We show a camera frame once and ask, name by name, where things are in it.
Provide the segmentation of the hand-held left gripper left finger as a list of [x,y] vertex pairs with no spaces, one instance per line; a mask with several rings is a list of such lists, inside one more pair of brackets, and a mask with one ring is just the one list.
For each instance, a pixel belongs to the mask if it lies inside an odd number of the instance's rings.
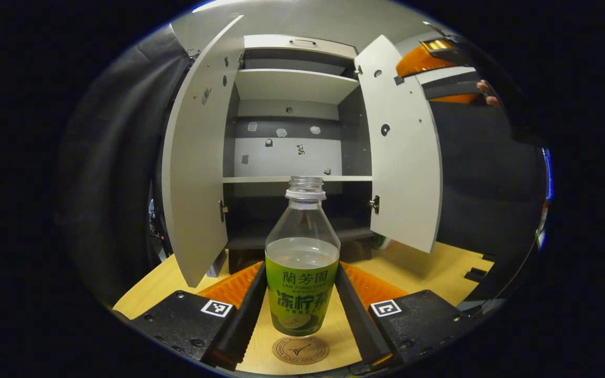
[[132,320],[137,332],[194,363],[229,371],[242,363],[266,292],[263,261],[199,293],[176,290]]

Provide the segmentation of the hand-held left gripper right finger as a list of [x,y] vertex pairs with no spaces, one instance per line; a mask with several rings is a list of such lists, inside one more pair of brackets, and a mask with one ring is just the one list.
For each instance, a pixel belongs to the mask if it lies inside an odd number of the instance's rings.
[[431,290],[407,293],[341,262],[336,289],[369,368],[423,360],[470,330],[471,317]]

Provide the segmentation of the round cork coaster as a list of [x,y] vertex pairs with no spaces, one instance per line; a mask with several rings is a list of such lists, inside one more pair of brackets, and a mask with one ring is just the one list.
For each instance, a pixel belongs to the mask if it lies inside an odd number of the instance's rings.
[[319,363],[330,351],[329,343],[318,337],[283,337],[272,345],[272,353],[277,359],[295,365]]

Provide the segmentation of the green label bottle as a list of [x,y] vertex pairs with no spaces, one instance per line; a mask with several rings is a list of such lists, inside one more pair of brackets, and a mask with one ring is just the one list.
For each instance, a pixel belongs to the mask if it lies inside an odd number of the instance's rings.
[[322,209],[323,184],[321,177],[291,177],[288,206],[266,238],[272,323],[290,337],[321,328],[336,281],[341,242]]

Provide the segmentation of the white cabinet door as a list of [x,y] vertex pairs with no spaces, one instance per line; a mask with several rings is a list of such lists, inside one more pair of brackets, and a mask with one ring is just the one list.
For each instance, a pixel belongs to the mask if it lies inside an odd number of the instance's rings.
[[442,208],[442,157],[434,115],[415,77],[397,78],[401,54],[385,35],[355,58],[371,150],[377,234],[430,253]]
[[230,99],[244,52],[243,16],[208,43],[171,109],[161,165],[166,234],[189,287],[197,287],[227,243],[223,150]]

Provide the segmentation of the white cabinet drawer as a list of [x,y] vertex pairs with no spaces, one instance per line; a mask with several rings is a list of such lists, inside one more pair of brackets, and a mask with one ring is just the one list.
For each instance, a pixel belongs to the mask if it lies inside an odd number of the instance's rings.
[[[289,43],[290,39],[300,38],[304,40],[315,40],[317,46],[305,45],[302,43]],[[243,37],[244,47],[247,49],[288,49],[307,52],[322,53],[334,57],[354,59],[358,51],[352,45],[339,43],[338,41],[322,40],[319,38],[260,34],[246,35]]]

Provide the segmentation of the small white blue box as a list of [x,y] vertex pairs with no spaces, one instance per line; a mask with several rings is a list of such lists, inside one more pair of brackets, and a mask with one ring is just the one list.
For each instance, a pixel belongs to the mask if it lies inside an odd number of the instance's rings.
[[210,278],[217,278],[220,275],[220,272],[226,263],[228,258],[227,249],[223,249],[213,263],[210,265],[209,269],[206,271],[206,276]]

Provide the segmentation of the black backdrop cloth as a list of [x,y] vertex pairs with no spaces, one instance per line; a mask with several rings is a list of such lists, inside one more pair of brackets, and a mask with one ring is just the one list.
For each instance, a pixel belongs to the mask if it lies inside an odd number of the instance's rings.
[[[185,50],[170,25],[158,29],[94,80],[70,118],[60,149],[57,220],[87,287],[108,306],[154,269],[149,182],[166,250],[174,256],[163,210],[163,146],[177,93],[202,51]],[[470,71],[436,81],[476,77]],[[462,299],[495,303],[516,284],[529,249],[540,244],[548,155],[514,141],[502,109],[479,101],[428,102],[443,177],[434,247],[460,247],[493,261]]]

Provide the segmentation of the dark cabled equipment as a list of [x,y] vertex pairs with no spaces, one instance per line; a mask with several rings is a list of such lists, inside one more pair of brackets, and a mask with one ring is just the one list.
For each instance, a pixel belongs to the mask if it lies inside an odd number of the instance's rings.
[[148,224],[149,224],[149,236],[153,244],[154,251],[158,254],[161,261],[165,261],[171,255],[166,250],[165,246],[165,235],[163,232],[163,225],[158,216],[158,210],[154,201],[154,190],[153,182],[149,182],[149,195],[148,195]]

